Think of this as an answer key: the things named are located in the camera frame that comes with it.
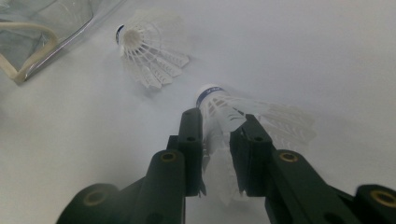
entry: white table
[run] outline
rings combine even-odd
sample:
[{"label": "white table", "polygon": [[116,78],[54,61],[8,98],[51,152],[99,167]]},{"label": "white table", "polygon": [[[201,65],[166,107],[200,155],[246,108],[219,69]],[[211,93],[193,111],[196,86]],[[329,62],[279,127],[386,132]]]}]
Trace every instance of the white table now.
[{"label": "white table", "polygon": [[[117,26],[136,8],[186,22],[184,74],[145,91],[123,72]],[[0,76],[0,222],[54,223],[81,189],[143,176],[208,82],[296,105],[317,137],[305,153],[331,185],[396,189],[395,1],[128,1],[95,32],[16,86]],[[188,223],[269,223],[263,199],[187,200]]]}]

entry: tan strap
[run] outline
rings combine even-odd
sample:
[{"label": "tan strap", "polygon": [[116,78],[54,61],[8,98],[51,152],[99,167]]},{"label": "tan strap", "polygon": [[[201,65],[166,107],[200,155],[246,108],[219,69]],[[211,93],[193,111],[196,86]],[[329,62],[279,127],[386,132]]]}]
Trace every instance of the tan strap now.
[{"label": "tan strap", "polygon": [[0,30],[39,30],[45,32],[49,36],[49,41],[43,48],[39,49],[33,53],[22,65],[20,71],[12,66],[12,64],[0,53],[0,68],[3,69],[9,78],[14,80],[16,83],[21,83],[25,80],[26,71],[40,59],[45,57],[49,52],[51,52],[58,45],[58,37],[56,34],[48,27],[37,25],[28,22],[0,22]]}]

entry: shuttlecock feather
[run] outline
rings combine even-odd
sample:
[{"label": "shuttlecock feather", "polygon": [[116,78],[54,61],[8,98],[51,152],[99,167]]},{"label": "shuttlecock feather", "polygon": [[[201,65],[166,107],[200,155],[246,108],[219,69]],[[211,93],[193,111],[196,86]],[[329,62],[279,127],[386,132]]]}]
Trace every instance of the shuttlecock feather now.
[{"label": "shuttlecock feather", "polygon": [[183,21],[175,13],[137,10],[117,36],[124,64],[147,88],[172,83],[189,62]]},{"label": "shuttlecock feather", "polygon": [[230,152],[230,132],[246,121],[246,114],[257,118],[279,149],[302,153],[316,136],[312,130],[314,120],[297,107],[232,97],[213,84],[203,86],[198,93],[196,106],[203,115],[204,144],[209,158],[204,180],[209,187],[215,187],[225,204],[248,199],[237,186]]}]

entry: clear plastic bag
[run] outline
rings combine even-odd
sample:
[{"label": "clear plastic bag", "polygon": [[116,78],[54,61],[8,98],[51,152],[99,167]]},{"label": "clear plastic bag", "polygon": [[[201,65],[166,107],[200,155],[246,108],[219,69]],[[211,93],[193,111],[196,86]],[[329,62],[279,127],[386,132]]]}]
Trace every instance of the clear plastic bag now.
[{"label": "clear plastic bag", "polygon": [[25,81],[125,0],[0,0],[0,68]]}]

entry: blue band on shuttlecock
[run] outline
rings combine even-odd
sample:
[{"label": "blue band on shuttlecock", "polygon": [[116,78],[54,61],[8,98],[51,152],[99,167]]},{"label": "blue band on shuttlecock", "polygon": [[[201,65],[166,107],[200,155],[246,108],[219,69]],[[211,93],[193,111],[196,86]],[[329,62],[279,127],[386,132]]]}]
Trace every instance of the blue band on shuttlecock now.
[{"label": "blue band on shuttlecock", "polygon": [[116,41],[117,41],[117,44],[119,44],[119,42],[120,42],[120,32],[121,32],[121,30],[123,29],[123,27],[124,27],[124,25],[121,25],[121,26],[119,27],[119,29],[117,29],[117,32],[116,32]]},{"label": "blue band on shuttlecock", "polygon": [[201,105],[201,102],[206,98],[206,96],[214,91],[225,91],[222,87],[211,87],[205,91],[203,91],[197,99],[197,104],[196,106],[199,108],[199,106]]}]

